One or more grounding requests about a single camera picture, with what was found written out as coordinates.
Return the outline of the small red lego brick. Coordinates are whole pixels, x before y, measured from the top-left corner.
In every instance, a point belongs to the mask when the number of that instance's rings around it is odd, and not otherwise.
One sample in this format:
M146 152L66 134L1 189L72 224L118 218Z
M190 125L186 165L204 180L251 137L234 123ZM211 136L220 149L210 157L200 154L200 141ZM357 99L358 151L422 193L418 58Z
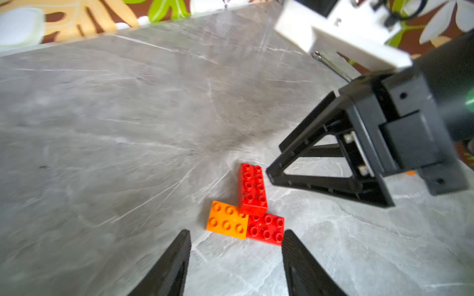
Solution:
M250 215L246 237L267 244L281 246L285 232L285 219L270 213Z

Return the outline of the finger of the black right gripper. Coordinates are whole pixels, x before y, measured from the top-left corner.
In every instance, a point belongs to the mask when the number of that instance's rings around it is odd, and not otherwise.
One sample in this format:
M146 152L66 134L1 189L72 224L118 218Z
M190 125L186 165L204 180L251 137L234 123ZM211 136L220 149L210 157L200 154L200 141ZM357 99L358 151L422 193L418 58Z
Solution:
M355 102L330 92L281 142L280 155L266 169L275 186L318 192L375 207L393 207L383 165ZM296 168L300 160L333 160L341 176Z

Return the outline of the small orange upturned lego brick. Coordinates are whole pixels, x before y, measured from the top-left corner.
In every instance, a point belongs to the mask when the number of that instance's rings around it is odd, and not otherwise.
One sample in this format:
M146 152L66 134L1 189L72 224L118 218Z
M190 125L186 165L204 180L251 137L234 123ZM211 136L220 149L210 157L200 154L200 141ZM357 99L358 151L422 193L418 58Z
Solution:
M227 203L213 201L206 230L232 238L246 239L249 216Z

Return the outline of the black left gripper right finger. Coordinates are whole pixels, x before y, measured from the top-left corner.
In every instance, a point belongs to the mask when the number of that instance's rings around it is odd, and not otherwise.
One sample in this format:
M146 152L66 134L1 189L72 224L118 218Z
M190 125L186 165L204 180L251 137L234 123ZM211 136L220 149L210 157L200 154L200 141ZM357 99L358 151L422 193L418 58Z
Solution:
M291 296L346 295L290 229L284 232L281 250Z

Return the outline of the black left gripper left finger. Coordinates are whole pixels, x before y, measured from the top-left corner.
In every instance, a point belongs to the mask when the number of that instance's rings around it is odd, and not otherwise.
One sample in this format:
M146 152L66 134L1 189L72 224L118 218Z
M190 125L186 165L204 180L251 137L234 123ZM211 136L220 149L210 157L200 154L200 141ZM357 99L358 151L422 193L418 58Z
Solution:
M180 231L131 296L182 296L191 255L191 234Z

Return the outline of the long red lego brick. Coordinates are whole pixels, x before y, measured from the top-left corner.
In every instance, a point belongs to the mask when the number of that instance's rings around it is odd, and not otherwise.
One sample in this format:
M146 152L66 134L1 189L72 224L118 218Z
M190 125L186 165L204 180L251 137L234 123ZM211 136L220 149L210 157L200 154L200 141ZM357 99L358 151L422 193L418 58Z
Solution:
M240 164L238 171L239 212L250 216L263 216L268 211L262 168Z

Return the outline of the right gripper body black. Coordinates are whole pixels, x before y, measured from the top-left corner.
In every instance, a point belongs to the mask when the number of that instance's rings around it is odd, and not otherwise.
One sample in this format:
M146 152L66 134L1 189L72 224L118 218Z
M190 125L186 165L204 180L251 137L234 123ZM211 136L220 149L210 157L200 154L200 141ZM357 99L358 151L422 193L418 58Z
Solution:
M474 88L474 34L468 32L402 70L372 72L340 89L378 185L416 171L430 194L464 191L455 144L474 135L465 100Z

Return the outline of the silver combination wrench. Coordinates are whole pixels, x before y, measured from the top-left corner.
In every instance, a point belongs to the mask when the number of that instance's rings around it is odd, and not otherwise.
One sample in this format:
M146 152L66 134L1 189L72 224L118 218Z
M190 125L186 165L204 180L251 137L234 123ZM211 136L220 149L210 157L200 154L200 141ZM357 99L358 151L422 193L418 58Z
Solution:
M328 60L321 52L313 51L311 56L315 59L324 64L326 67L331 69L335 74L339 75L342 79L346 80L348 83L352 82L352 78L343 72L340 68L338 68L333 62Z

